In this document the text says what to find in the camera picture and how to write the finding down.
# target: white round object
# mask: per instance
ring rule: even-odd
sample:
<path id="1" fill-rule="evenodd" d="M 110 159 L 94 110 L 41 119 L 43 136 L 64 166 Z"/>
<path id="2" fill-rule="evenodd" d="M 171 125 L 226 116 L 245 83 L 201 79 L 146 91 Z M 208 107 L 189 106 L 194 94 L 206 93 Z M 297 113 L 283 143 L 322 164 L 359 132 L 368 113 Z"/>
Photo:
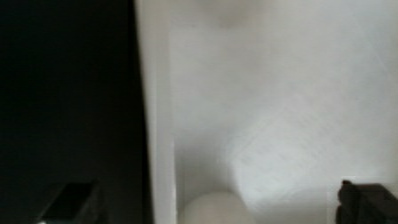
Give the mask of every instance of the white round object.
<path id="1" fill-rule="evenodd" d="M 210 193 L 187 205 L 180 224 L 254 224 L 245 203 L 228 192 Z"/>

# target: gray floor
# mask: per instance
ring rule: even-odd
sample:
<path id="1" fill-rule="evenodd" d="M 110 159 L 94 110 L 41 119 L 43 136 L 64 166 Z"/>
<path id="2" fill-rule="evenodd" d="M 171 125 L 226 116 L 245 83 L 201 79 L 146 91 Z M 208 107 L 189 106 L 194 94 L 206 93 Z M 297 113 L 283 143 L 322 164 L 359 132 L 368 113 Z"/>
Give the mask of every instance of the gray floor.
<path id="1" fill-rule="evenodd" d="M 229 189 L 260 223 L 334 223 L 341 179 L 398 190 L 398 3 L 174 0 L 183 204 Z"/>

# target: white wall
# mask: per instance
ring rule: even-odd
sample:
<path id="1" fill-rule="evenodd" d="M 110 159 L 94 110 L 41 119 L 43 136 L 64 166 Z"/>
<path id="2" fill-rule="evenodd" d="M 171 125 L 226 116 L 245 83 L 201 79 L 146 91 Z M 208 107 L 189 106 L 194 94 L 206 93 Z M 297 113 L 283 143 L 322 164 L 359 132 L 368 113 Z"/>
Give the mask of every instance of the white wall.
<path id="1" fill-rule="evenodd" d="M 398 181 L 398 3 L 173 0 L 180 205 L 235 190 L 260 223 L 334 221 L 348 177 Z"/>

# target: black object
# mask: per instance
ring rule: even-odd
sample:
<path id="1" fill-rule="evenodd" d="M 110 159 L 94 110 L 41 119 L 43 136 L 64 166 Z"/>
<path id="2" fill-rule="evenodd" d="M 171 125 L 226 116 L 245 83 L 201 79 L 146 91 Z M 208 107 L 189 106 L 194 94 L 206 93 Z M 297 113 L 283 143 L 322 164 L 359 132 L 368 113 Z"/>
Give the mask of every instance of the black object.
<path id="1" fill-rule="evenodd" d="M 338 224 L 398 224 L 398 200 L 380 184 L 343 181 L 340 202 Z"/>
<path id="2" fill-rule="evenodd" d="M 98 182 L 64 185 L 37 223 L 107 224 L 107 207 Z"/>

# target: black panel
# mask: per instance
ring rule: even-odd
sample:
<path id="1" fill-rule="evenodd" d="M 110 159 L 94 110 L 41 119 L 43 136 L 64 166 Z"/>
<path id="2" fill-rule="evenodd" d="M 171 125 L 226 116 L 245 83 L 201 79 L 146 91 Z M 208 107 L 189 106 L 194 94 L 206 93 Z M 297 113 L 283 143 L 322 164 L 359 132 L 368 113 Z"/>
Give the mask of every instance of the black panel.
<path id="1" fill-rule="evenodd" d="M 53 183 L 93 179 L 112 223 L 144 223 L 133 18 L 126 0 L 0 0 L 0 223 L 29 223 Z"/>

